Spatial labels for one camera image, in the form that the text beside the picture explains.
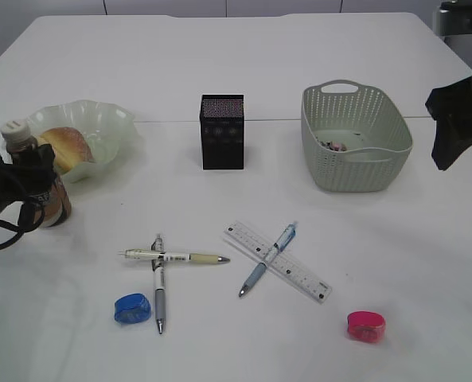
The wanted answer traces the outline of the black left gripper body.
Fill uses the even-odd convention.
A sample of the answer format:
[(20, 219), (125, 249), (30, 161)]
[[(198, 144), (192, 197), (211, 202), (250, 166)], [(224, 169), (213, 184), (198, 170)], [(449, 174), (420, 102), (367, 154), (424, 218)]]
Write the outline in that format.
[(44, 219), (44, 207), (29, 195), (22, 184), (21, 176), (11, 164), (5, 163), (0, 155), (0, 214), (14, 202), (22, 203), (18, 222), (11, 224), (0, 220), (0, 227), (24, 233), (35, 230)]

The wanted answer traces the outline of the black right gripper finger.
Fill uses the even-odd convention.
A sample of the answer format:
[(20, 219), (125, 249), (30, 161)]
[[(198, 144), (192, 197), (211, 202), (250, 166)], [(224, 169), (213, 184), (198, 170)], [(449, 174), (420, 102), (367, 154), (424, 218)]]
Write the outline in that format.
[(472, 147), (472, 117), (448, 115), (436, 121), (431, 157), (439, 170), (449, 169), (470, 147)]

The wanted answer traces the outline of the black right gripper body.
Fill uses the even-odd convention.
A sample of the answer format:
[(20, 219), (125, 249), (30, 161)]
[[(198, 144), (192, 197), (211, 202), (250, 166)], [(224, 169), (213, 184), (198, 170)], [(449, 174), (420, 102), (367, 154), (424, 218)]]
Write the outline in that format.
[(472, 117), (471, 79), (433, 89), (425, 106), (433, 119)]

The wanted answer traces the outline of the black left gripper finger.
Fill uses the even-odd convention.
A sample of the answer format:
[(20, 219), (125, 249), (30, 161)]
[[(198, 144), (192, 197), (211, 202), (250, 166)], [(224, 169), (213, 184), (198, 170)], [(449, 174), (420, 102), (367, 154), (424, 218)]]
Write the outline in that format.
[(55, 179), (55, 154), (49, 144), (27, 146), (16, 153), (16, 165), (27, 170), (35, 179)]

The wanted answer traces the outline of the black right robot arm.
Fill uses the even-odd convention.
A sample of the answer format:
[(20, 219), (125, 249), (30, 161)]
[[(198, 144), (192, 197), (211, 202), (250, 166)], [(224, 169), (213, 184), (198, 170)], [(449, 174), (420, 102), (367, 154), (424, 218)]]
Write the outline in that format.
[[(472, 1), (442, 2), (432, 28), (472, 68)], [(436, 123), (431, 156), (439, 170), (447, 170), (472, 146), (472, 74), (433, 89), (425, 106)]]

